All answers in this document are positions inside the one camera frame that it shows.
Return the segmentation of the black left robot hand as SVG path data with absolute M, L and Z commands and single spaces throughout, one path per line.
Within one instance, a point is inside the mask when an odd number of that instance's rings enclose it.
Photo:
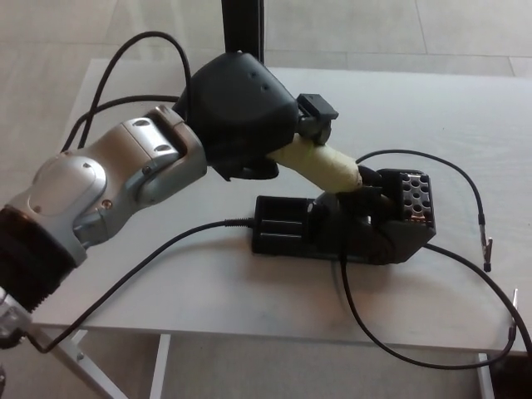
M 319 94 L 292 96 L 248 53 L 225 53 L 202 66 L 173 109 L 199 138 L 207 163 L 225 180 L 271 180 L 268 154 L 296 134 L 315 145 L 331 135 L 337 111 Z

